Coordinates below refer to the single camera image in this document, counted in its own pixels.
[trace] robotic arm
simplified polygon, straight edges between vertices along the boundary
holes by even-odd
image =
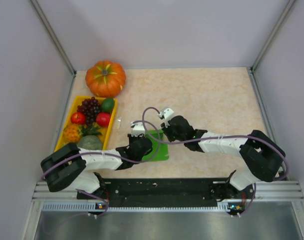
[[[229,196],[232,196],[236,190],[241,191],[258,181],[272,182],[283,162],[276,152],[258,141],[237,137],[228,138],[227,135],[194,129],[185,118],[180,115],[175,116],[174,111],[170,108],[164,108],[160,112],[159,118],[164,120],[161,128],[170,142],[185,141],[184,146],[191,151],[219,152],[244,159],[247,166],[232,172],[225,183],[223,191],[229,192]],[[104,193],[105,183],[100,174],[93,173],[93,170],[127,169],[140,163],[142,158],[152,151],[152,142],[145,137],[142,123],[133,123],[132,127],[132,133],[128,134],[128,146],[112,150],[91,151],[78,148],[74,143],[69,143],[44,159],[41,162],[41,167],[46,176],[45,180],[49,191],[80,189],[101,196]],[[261,131],[254,130],[249,136],[268,142],[285,156],[285,153]],[[188,142],[188,140],[208,137],[214,139]]]

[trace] pineapple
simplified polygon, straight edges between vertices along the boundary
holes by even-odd
[[[63,137],[65,139],[65,144],[68,143],[78,143],[80,139],[84,136],[89,135],[101,135],[98,131],[98,126],[86,127],[79,124],[70,123],[63,130]]]

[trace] beige table surface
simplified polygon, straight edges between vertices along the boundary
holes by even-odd
[[[91,96],[85,84],[86,71],[78,71],[71,93],[70,109],[77,95]],[[244,67],[127,69],[123,91],[116,97],[119,129],[113,129],[108,149],[128,145],[130,123],[142,118],[145,108],[172,108],[196,129],[214,133],[244,134],[265,131],[254,92]],[[156,112],[146,120],[160,126]],[[166,161],[137,164],[130,169],[98,170],[103,178],[201,178],[227,177],[245,165],[241,158],[222,153],[192,152],[183,145],[169,146]]]

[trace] gray floor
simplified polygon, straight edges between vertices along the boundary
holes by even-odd
[[[43,212],[51,231],[75,212]],[[302,240],[290,203],[255,203],[242,218],[223,213],[111,212],[95,220],[77,216],[35,240]]]

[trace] green avocado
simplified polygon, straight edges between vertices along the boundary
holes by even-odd
[[[108,97],[102,102],[101,109],[103,112],[109,114],[112,112],[114,105],[115,105],[114,99],[112,97]]]
[[[77,146],[87,150],[102,150],[103,143],[97,136],[89,135],[82,137]]]

